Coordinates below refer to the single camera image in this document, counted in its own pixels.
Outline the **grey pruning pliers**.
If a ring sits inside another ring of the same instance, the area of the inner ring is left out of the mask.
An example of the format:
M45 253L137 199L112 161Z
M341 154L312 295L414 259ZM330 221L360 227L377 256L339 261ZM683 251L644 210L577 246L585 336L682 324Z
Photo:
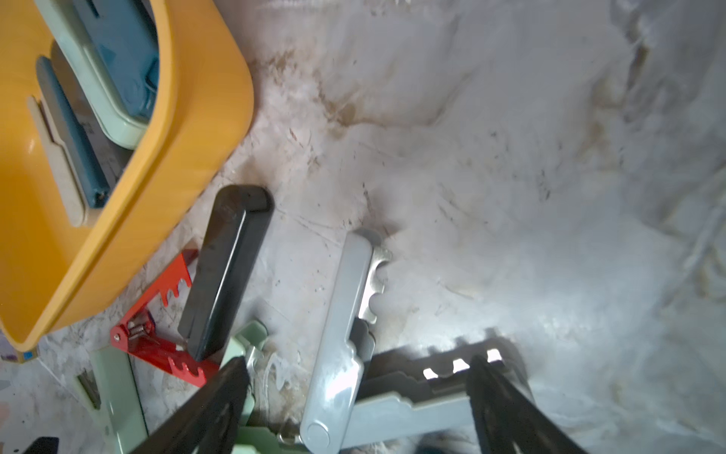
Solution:
M501 337L414 361L377 355L371 301L385 289L376 272L389 261L376 232L347 234L301 423L312 453L473 425L465 382L478 355L532 397L518 352Z

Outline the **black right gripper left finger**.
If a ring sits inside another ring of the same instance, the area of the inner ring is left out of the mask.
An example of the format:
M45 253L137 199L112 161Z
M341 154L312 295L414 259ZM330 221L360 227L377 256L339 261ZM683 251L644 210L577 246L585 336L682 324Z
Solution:
M228 362L133 452L232 452L246 382L243 359Z

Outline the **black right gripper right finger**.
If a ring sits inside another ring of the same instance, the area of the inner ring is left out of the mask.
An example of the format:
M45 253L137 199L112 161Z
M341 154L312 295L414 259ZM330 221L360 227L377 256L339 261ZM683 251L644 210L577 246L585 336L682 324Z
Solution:
M582 453L484 357L473 357L467 395L483 453Z

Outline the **mint V pruning pliers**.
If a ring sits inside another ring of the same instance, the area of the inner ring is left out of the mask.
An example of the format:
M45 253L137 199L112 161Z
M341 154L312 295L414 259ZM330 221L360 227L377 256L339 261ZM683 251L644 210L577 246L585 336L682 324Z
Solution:
M131 453L149 436L129 355L113 346L90 354L73 385L113 453Z

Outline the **beige pruning pliers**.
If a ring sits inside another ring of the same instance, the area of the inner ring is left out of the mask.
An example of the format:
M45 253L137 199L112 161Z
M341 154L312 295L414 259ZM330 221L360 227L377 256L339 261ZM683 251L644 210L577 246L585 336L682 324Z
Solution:
M26 99L26 107L28 107L33 124L39 134L66 217L68 217L68 221L73 227L79 228L85 225L86 206L83 198L81 198L64 147L54 141L41 102L33 96L29 96Z

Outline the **teal pruning pliers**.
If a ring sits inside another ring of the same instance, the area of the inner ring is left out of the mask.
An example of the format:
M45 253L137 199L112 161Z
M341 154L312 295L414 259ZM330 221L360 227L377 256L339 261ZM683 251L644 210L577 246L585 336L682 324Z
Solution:
M96 158L91 142L75 116L51 64L45 56L38 57L36 76L45 109L64 144L67 158L85 202L92 209L101 209L111 195L111 187Z
M142 1L73 3L96 52L132 117L148 121L159 85L155 24Z

